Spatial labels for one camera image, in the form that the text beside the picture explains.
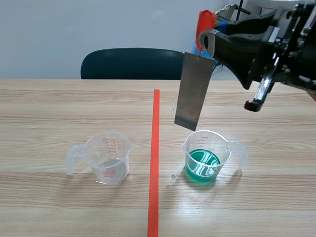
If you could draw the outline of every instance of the metal plate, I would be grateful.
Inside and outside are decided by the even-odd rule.
[[[175,124],[196,130],[214,63],[208,58],[184,54]]]

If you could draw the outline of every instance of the cup rim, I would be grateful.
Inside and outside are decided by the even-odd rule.
[[[116,133],[116,134],[119,134],[120,136],[124,137],[124,138],[127,140],[127,142],[131,145],[131,148],[128,150],[127,154],[125,155],[125,157],[124,157],[120,162],[118,162],[118,163],[116,163],[116,164],[113,164],[113,165],[110,165],[110,166],[107,166],[107,167],[104,167],[104,168],[106,168],[106,169],[107,169],[107,168],[112,168],[112,167],[115,167],[115,166],[121,164],[123,161],[125,161],[125,160],[127,159],[129,153],[135,148],[135,145],[134,145],[134,144],[128,139],[128,137],[126,137],[124,134],[121,134],[121,133],[115,132],[115,131],[106,131],[106,132],[98,133],[98,134],[96,134],[96,135],[90,137],[89,140],[85,143],[85,145],[86,145],[85,160],[86,160],[86,162],[87,162],[91,167],[93,167],[93,168],[102,169],[103,167],[95,166],[95,165],[88,159],[88,155],[87,155],[88,143],[89,143],[92,139],[94,139],[95,137],[97,137],[97,136],[99,136],[99,135],[101,135],[101,134],[105,134],[105,133]]]
[[[205,166],[205,167],[210,167],[210,168],[221,167],[221,166],[223,166],[224,164],[226,164],[226,162],[228,162],[228,160],[231,158],[231,155],[232,155],[232,151],[231,151],[231,150],[228,150],[228,151],[229,151],[229,156],[228,156],[228,158],[226,159],[226,161],[224,161],[223,163],[217,164],[217,165],[203,164],[203,163],[201,163],[201,162],[199,162],[199,161],[197,161],[197,160],[195,160],[195,159],[192,158],[192,156],[190,155],[190,153],[189,153],[188,151],[186,151],[185,145],[186,145],[186,143],[187,143],[187,141],[188,141],[188,138],[189,138],[191,135],[193,135],[193,134],[195,134],[195,133],[198,133],[198,132],[211,132],[211,133],[214,133],[215,135],[221,137],[225,142],[227,142],[227,143],[229,142],[229,141],[228,141],[225,137],[223,137],[221,134],[219,134],[219,133],[217,133],[217,132],[214,132],[214,131],[211,131],[211,130],[199,130],[199,131],[195,131],[195,132],[191,133],[191,134],[187,137],[186,141],[181,145],[183,151],[189,156],[189,158],[190,158],[192,161],[194,161],[195,163],[199,164],[199,165],[202,165],[202,166]]]

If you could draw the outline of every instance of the empty measuring cup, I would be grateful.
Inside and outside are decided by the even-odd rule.
[[[232,157],[244,168],[248,154],[240,142],[227,141],[222,135],[207,130],[192,133],[182,145],[186,153],[185,168],[189,176],[199,182],[216,179],[219,171]]]
[[[91,137],[87,143],[68,149],[67,174],[75,172],[75,158],[83,158],[92,168],[98,181],[114,184],[128,174],[128,155],[134,149],[124,135],[118,132],[103,132]]]

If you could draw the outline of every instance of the red tape line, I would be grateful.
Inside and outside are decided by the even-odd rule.
[[[147,237],[158,237],[159,231],[159,110],[160,91],[154,90]]]

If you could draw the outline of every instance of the chair backrest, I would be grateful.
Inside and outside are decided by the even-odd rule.
[[[81,65],[81,79],[181,78],[181,52],[155,48],[114,48],[90,53]]]

